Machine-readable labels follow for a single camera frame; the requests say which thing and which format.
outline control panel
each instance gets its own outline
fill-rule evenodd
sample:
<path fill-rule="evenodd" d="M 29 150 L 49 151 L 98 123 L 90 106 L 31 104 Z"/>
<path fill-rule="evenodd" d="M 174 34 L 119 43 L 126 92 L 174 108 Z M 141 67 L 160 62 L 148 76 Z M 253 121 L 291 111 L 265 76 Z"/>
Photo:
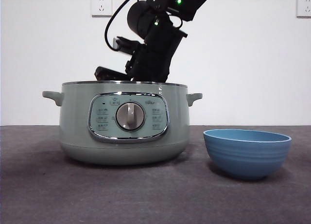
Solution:
<path fill-rule="evenodd" d="M 105 93 L 91 102 L 88 128 L 99 141 L 152 141 L 165 134 L 168 125 L 166 101 L 157 94 Z"/>

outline blue bowl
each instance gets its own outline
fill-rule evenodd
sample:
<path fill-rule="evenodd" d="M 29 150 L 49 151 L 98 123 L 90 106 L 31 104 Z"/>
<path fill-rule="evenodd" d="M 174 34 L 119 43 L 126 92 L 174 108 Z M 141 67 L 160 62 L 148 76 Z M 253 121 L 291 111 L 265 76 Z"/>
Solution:
<path fill-rule="evenodd" d="M 245 180 L 262 179 L 280 168 L 292 141 L 286 135 L 240 129 L 208 130 L 204 140 L 220 169 Z"/>

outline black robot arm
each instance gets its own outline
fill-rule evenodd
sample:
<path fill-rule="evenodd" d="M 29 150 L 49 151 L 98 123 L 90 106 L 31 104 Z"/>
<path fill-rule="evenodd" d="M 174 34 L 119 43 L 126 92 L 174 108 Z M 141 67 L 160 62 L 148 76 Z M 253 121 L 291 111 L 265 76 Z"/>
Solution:
<path fill-rule="evenodd" d="M 166 82 L 170 73 L 172 57 L 183 37 L 187 34 L 180 27 L 173 26 L 170 15 L 179 17 L 181 22 L 191 21 L 197 9 L 206 0 L 146 0 L 137 1 L 129 10 L 127 23 L 130 29 L 144 39 L 141 44 L 123 37 L 114 40 L 112 48 L 132 56 L 125 66 L 126 74 L 104 68 L 97 68 L 97 80 L 133 80 Z"/>

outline wall socket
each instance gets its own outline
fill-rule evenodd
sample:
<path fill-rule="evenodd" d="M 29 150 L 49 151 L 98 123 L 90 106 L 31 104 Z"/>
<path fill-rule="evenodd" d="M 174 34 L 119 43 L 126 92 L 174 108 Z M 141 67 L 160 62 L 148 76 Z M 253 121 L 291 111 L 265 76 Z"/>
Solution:
<path fill-rule="evenodd" d="M 96 16 L 112 16 L 112 0 L 91 0 L 91 14 Z"/>
<path fill-rule="evenodd" d="M 311 17 L 311 0 L 297 0 L 297 17 Z"/>

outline pot rim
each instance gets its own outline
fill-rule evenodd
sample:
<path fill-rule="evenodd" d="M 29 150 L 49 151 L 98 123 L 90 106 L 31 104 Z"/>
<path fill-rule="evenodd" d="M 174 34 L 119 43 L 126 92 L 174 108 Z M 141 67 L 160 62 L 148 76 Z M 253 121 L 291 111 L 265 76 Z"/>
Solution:
<path fill-rule="evenodd" d="M 79 81 L 79 82 L 65 82 L 62 85 L 76 85 L 76 84 L 137 84 L 137 85 L 162 85 L 162 86 L 181 86 L 188 88 L 183 84 L 175 83 L 158 83 L 158 82 L 134 82 L 134 81 Z"/>

